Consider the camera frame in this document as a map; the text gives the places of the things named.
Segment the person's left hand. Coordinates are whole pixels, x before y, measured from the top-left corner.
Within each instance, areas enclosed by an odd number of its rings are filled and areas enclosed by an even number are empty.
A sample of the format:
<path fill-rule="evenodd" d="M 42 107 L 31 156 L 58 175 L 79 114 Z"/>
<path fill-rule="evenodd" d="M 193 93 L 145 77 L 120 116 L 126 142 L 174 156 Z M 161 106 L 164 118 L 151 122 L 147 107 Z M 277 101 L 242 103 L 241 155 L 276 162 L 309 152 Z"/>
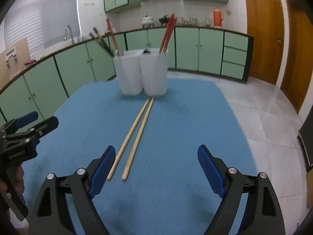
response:
<path fill-rule="evenodd" d="M 21 164 L 8 168 L 7 172 L 10 182 L 14 186 L 16 192 L 22 195 L 24 193 L 24 171 Z"/>

